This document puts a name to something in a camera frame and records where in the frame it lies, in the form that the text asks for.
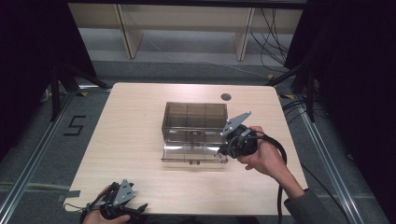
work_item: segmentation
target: sleeve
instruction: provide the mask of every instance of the sleeve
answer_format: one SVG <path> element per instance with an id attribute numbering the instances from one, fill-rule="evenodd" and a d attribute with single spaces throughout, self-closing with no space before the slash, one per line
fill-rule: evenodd
<path id="1" fill-rule="evenodd" d="M 329 213 L 320 199 L 312 190 L 306 189 L 305 194 L 297 199 L 285 201 L 285 206 L 296 223 L 304 224 L 335 224 L 336 219 Z"/>

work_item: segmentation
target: clear acrylic container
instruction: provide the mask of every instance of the clear acrylic container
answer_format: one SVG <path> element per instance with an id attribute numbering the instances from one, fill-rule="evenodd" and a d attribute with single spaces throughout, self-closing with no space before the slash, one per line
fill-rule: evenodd
<path id="1" fill-rule="evenodd" d="M 218 155 L 227 121 L 226 104 L 168 102 L 163 117 L 163 161 L 226 163 Z"/>

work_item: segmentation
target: human hand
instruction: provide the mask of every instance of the human hand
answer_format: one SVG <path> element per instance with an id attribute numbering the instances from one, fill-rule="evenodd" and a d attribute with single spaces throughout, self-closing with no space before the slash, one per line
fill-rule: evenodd
<path id="1" fill-rule="evenodd" d="M 257 132 L 258 136 L 262 136 L 263 130 L 260 126 L 252 126 L 250 129 Z M 287 173 L 288 167 L 283 162 L 277 148 L 262 139 L 257 140 L 258 149 L 255 153 L 248 156 L 238 156 L 238 161 L 246 164 L 246 169 L 256 169 L 262 174 L 269 175 L 277 179 L 282 173 Z"/>
<path id="2" fill-rule="evenodd" d="M 105 187 L 105 189 L 99 194 L 101 195 L 104 191 L 106 191 L 110 186 Z M 102 214 L 100 213 L 100 206 L 95 206 L 90 213 L 85 216 L 84 221 L 82 224 L 123 224 L 129 219 L 130 216 L 124 215 L 121 217 L 117 217 L 111 220 L 105 219 Z"/>
<path id="3" fill-rule="evenodd" d="M 257 131 L 262 136 L 263 130 L 260 126 L 252 126 L 250 129 Z M 300 184 L 283 162 L 277 148 L 262 139 L 257 140 L 258 148 L 255 153 L 248 156 L 238 156 L 238 161 L 246 164 L 247 170 L 256 169 L 262 174 L 271 176 L 288 194 L 291 200 L 304 194 Z"/>

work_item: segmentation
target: wooden table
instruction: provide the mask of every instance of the wooden table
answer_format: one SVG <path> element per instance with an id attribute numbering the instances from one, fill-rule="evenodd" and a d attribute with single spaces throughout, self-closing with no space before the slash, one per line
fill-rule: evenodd
<path id="1" fill-rule="evenodd" d="M 230 101 L 221 95 L 229 93 Z M 304 174 L 276 91 L 272 87 L 118 83 L 111 91 L 66 203 L 85 206 L 113 181 L 134 183 L 128 206 L 148 203 L 146 214 L 276 215 L 278 184 L 237 160 L 227 164 L 162 162 L 166 102 L 227 104 L 228 117 L 248 110 L 245 125 L 260 125 L 288 154 L 288 166 L 306 188 Z"/>

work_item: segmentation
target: tripod leg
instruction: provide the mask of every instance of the tripod leg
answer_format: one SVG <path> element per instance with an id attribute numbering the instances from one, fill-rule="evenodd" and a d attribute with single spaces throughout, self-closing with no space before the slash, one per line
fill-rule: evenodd
<path id="1" fill-rule="evenodd" d="M 96 77 L 90 76 L 84 72 L 82 72 L 81 70 L 77 69 L 76 67 L 66 64 L 66 63 L 62 63 L 62 66 L 69 70 L 72 74 L 75 74 L 79 77 L 83 77 L 85 79 L 87 79 L 88 81 L 90 81 L 91 83 L 97 85 L 98 87 L 101 87 L 103 89 L 111 89 L 112 87 L 110 85 L 107 85 L 105 82 L 99 80 Z"/>
<path id="2" fill-rule="evenodd" d="M 277 77 L 274 80 L 269 81 L 264 86 L 275 86 L 276 84 L 281 83 L 282 81 L 288 79 L 289 77 L 292 77 L 292 76 L 296 75 L 296 73 L 298 73 L 300 71 L 300 68 L 301 68 L 301 66 L 298 65 L 298 66 L 292 68 L 291 70 L 289 70 L 289 72 L 283 74 L 282 76 Z"/>
<path id="3" fill-rule="evenodd" d="M 67 92 L 73 92 L 78 90 L 78 84 L 73 79 L 65 73 L 64 69 L 59 64 L 53 66 L 52 76 L 51 76 L 51 92 L 52 92 L 52 118 L 54 121 L 61 111 L 61 97 L 59 92 L 59 81 L 66 89 Z"/>

